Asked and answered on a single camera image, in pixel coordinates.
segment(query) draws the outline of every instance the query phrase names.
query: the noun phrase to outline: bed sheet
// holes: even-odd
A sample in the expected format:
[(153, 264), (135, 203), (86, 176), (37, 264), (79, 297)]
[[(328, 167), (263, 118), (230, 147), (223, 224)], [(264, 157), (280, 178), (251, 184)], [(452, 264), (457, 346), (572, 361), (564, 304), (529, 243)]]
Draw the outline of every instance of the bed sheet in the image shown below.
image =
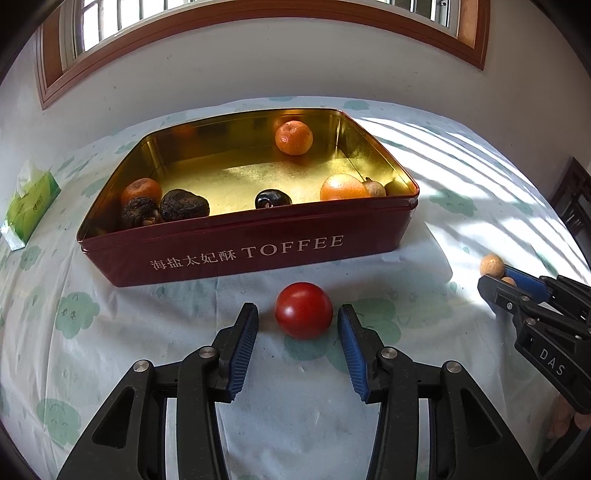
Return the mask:
[[(93, 199), (147, 133), (224, 113), (318, 106), (356, 119), (420, 185), (396, 251), (130, 288), (110, 285), (80, 251), (76, 231)], [(274, 301), (296, 281), (320, 285), (335, 312), (352, 303), (365, 326), (415, 361), (463, 363), (529, 458), (539, 458), (557, 393), (515, 352), (510, 322), (478, 295), (479, 262), (492, 251), (535, 276), (559, 272), (590, 283), (591, 274), (536, 188), (470, 129), (391, 103), (259, 98), (143, 122), (54, 159), (51, 171), (63, 191), (27, 247), (10, 253), (0, 245), (0, 419), (42, 480), (56, 478), (137, 359), (182, 360), (231, 325), (246, 301), (260, 313), (251, 365), (236, 400), (217, 410), (231, 478), (365, 478), (379, 407), (354, 392), (336, 322), (308, 342), (280, 331)], [(174, 402), (168, 410), (168, 477), (175, 479)], [(427, 468), (422, 416), (418, 478), (427, 478)]]

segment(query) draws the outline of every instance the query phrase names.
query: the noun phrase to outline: orange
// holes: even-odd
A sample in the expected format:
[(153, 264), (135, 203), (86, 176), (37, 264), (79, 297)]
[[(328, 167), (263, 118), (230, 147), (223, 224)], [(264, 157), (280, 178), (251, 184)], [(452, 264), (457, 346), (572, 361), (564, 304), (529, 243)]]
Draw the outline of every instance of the orange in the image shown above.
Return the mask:
[(346, 173), (331, 175), (320, 188), (320, 200), (345, 200), (370, 198), (371, 195), (363, 183)]
[(152, 179), (139, 179), (126, 186), (121, 194), (121, 206), (127, 205), (127, 202), (137, 197), (148, 197), (160, 205), (162, 199), (162, 187)]
[(303, 155), (312, 146), (312, 130), (303, 122), (292, 120), (275, 132), (275, 145), (288, 155)]

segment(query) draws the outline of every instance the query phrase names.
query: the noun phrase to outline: red tomato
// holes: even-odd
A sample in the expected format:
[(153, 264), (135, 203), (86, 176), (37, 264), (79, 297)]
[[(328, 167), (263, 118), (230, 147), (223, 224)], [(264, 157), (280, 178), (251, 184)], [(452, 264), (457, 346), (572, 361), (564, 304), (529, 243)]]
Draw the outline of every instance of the red tomato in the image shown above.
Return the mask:
[(290, 337), (310, 340), (330, 327), (332, 304), (322, 288), (308, 282), (292, 283), (277, 297), (275, 318)]

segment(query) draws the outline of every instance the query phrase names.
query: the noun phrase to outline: red tin box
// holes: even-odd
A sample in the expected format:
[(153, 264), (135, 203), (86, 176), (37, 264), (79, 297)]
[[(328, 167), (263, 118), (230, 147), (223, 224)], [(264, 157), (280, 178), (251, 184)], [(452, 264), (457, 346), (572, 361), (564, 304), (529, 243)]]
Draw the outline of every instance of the red tin box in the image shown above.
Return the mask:
[[(306, 123), (312, 148), (300, 157), (274, 143), (278, 126)], [(327, 177), (349, 173), (382, 183), (387, 197), (320, 202)], [(119, 231), (119, 196), (151, 177), (205, 197), (207, 218)], [(279, 189), (293, 205), (254, 209)], [(77, 234), (82, 251), (115, 286), (270, 270), (395, 249), (417, 206), (418, 185), (345, 113), (277, 109), (197, 120), (144, 137), (99, 193)]]

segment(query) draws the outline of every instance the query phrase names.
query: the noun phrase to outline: dried fruit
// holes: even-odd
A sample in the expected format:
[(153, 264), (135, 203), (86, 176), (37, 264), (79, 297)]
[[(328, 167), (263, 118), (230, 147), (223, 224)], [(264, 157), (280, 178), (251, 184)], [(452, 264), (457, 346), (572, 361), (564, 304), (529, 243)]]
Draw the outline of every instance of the dried fruit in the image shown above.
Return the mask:
[(365, 182), (363, 186), (368, 189), (369, 194), (372, 197), (385, 197), (386, 196), (386, 189), (384, 186), (378, 182), (370, 179), (369, 177), (365, 177)]
[(170, 190), (160, 202), (160, 214), (165, 222), (207, 217), (209, 203), (203, 197), (183, 189)]
[(138, 197), (128, 201), (121, 212), (121, 225), (124, 229), (162, 223), (158, 205), (147, 197)]
[(263, 190), (255, 198), (255, 208), (282, 207), (291, 205), (291, 199), (288, 194), (281, 190), (269, 189)]
[(495, 278), (505, 276), (505, 264), (499, 255), (488, 254), (480, 261), (480, 274)]

